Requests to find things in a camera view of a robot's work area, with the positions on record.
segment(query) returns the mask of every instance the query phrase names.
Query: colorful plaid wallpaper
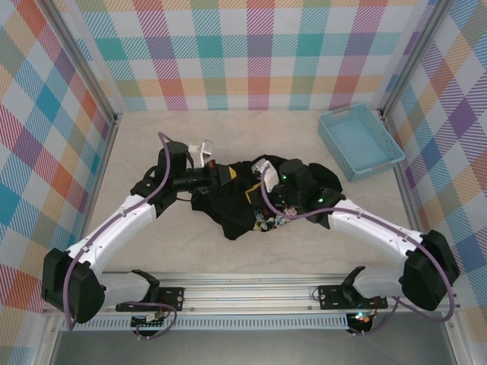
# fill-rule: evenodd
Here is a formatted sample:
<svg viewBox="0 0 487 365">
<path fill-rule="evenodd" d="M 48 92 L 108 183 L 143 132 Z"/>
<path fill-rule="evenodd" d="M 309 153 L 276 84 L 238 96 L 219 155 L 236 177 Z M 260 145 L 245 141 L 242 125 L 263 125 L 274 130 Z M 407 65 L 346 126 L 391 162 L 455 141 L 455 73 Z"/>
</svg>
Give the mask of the colorful plaid wallpaper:
<svg viewBox="0 0 487 365">
<path fill-rule="evenodd" d="M 399 62 L 397 62 L 396 69 L 394 70 L 393 76 L 389 80 L 389 84 L 387 84 L 384 95 L 380 100 L 378 109 L 384 108 L 384 105 L 387 102 L 387 99 L 389 98 L 391 91 L 393 90 L 394 86 L 396 86 L 397 78 L 403 72 L 403 69 L 406 66 L 407 61 L 409 60 L 409 57 L 411 56 L 411 53 L 414 50 L 414 47 L 419 41 L 419 36 L 422 33 L 423 29 L 425 28 L 426 24 L 428 23 L 431 13 L 433 12 L 434 6 L 437 3 L 438 0 L 428 0 L 428 4 L 426 5 L 425 10 L 421 15 L 419 22 L 416 24 L 414 32 L 412 32 L 411 38 L 409 39 L 409 42 L 406 48 L 404 49 L 404 52 L 401 55 Z"/>
<path fill-rule="evenodd" d="M 0 0 L 0 364 L 27 363 L 49 249 L 76 241 L 109 123 L 34 0 Z"/>
<path fill-rule="evenodd" d="M 415 34 L 408 20 L 427 7 L 422 0 L 75 1 L 129 110 L 333 109 L 374 99 L 377 106 L 390 63 L 406 48 L 399 40 Z M 74 15 L 57 3 L 90 58 Z"/>
<path fill-rule="evenodd" d="M 390 116 L 422 225 L 453 244 L 479 363 L 487 359 L 486 19 L 485 0 L 455 2 Z"/>
</svg>

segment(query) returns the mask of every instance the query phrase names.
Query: marble surface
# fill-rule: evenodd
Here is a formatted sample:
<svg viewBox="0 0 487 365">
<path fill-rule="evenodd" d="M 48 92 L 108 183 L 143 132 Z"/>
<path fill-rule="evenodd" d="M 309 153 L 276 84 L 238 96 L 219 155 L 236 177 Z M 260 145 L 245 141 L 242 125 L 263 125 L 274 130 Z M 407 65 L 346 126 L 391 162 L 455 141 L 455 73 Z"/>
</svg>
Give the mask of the marble surface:
<svg viewBox="0 0 487 365">
<path fill-rule="evenodd" d="M 177 141 L 214 142 L 219 163 L 276 154 L 317 162 L 338 174 L 344 193 L 364 209 L 408 227 L 393 171 L 350 183 L 317 134 L 322 111 L 132 112 L 123 116 L 91 220 L 93 230 L 112 214 L 156 164 L 158 132 Z M 139 232 L 107 271 L 200 273 L 348 273 L 357 265 L 385 265 L 377 250 L 307 221 L 292 221 L 268 233 L 248 232 L 235 241 L 189 203 L 173 204 Z"/>
</svg>

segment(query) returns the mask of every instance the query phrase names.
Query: black cloth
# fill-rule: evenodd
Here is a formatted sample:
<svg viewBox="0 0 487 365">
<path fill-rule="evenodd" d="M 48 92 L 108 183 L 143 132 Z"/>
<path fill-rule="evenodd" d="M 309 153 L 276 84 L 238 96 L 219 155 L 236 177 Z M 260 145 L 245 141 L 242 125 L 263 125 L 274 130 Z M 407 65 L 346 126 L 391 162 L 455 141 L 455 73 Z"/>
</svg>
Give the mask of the black cloth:
<svg viewBox="0 0 487 365">
<path fill-rule="evenodd" d="M 215 223 L 220 224 L 224 236 L 235 240 L 242 234 L 253 230 L 256 224 L 256 208 L 247 200 L 245 191 L 251 189 L 259 180 L 252 174 L 252 166 L 260 159 L 268 160 L 277 170 L 285 158 L 263 155 L 254 161 L 243 161 L 229 165 L 237 173 L 237 177 L 218 189 L 207 194 L 194 195 L 191 202 L 194 211 L 206 213 Z M 330 170 L 318 163 L 310 163 L 310 171 L 320 185 L 342 191 L 338 177 Z M 265 210 L 266 215 L 275 217 L 271 211 Z"/>
</svg>

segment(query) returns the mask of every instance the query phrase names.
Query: blue plastic basket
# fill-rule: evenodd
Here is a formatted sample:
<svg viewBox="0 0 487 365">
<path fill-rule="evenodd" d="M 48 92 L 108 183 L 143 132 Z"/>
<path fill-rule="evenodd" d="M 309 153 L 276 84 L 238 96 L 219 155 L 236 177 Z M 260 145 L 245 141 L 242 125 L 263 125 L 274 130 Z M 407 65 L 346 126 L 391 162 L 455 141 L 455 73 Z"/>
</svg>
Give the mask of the blue plastic basket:
<svg viewBox="0 0 487 365">
<path fill-rule="evenodd" d="M 349 181 L 391 169 L 405 157 L 365 104 L 323 114 L 318 134 Z"/>
</svg>

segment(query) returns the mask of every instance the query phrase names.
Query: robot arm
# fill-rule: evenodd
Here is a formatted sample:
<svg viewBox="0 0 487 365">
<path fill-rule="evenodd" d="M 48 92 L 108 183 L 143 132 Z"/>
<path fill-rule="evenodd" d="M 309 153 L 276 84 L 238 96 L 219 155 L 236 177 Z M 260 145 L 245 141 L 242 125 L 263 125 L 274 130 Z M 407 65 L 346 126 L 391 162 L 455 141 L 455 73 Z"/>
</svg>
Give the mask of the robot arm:
<svg viewBox="0 0 487 365">
<path fill-rule="evenodd" d="M 158 165 L 149 169 L 144 179 L 135 184 L 122 206 L 94 232 L 67 251 L 52 249 L 44 258 L 42 297 L 55 308 L 63 310 L 63 282 L 68 267 L 78 257 L 69 278 L 68 290 L 68 305 L 76 322 L 87 322 L 105 306 L 142 300 L 157 303 L 157 279 L 139 270 L 128 273 L 124 278 L 106 278 L 102 273 L 108 262 L 143 227 L 161 216 L 177 200 L 178 192 L 211 191 L 236 177 L 233 169 L 213 160 L 203 167 L 187 169 L 188 161 L 192 166 L 194 163 L 189 154 L 190 149 L 183 143 L 171 141 L 167 143 L 167 149 L 161 150 Z M 193 148 L 193 151 L 200 154 L 199 161 L 203 163 L 211 155 L 211 142 L 205 141 L 200 148 Z M 166 153 L 170 155 L 167 183 L 156 195 L 140 204 L 153 195 L 161 184 L 166 170 Z M 87 248 L 86 243 L 92 237 L 94 240 Z"/>
<path fill-rule="evenodd" d="M 344 280 L 341 299 L 351 307 L 364 298 L 403 296 L 426 310 L 438 307 L 447 293 L 444 278 L 424 250 L 412 242 L 431 254 L 450 285 L 458 278 L 457 263 L 448 242 L 439 232 L 432 230 L 423 234 L 407 230 L 368 213 L 323 180 L 315 179 L 309 166 L 300 160 L 284 162 L 279 171 L 268 161 L 261 160 L 253 169 L 263 181 L 262 197 L 276 214 L 283 215 L 272 205 L 293 207 L 298 215 L 289 218 L 305 217 L 327 229 L 347 233 L 390 258 L 392 265 L 388 268 L 360 266 Z M 333 175 L 329 181 L 338 180 L 331 171 L 328 174 Z"/>
</svg>

